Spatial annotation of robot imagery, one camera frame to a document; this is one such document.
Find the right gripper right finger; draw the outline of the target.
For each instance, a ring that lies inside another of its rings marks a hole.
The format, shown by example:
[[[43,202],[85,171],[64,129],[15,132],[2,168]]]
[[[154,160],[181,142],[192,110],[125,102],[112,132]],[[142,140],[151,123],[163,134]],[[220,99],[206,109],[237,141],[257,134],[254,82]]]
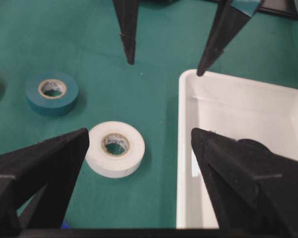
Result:
[[[298,238],[298,161],[200,128],[191,145],[220,229]]]

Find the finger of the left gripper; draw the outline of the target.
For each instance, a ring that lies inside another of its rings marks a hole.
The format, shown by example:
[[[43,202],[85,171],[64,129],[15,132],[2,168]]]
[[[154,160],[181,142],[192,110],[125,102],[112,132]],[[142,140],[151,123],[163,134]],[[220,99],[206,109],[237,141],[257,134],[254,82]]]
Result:
[[[224,52],[225,47],[254,16],[261,0],[221,0],[197,68],[202,76]]]
[[[133,65],[135,60],[139,1],[113,0],[113,4],[120,26],[120,38],[127,62]]]

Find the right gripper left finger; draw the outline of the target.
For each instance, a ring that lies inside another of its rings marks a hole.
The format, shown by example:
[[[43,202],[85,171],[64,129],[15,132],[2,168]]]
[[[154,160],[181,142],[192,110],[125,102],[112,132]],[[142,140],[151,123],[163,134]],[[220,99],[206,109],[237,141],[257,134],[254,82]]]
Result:
[[[0,155],[0,230],[60,228],[88,147],[81,128]]]

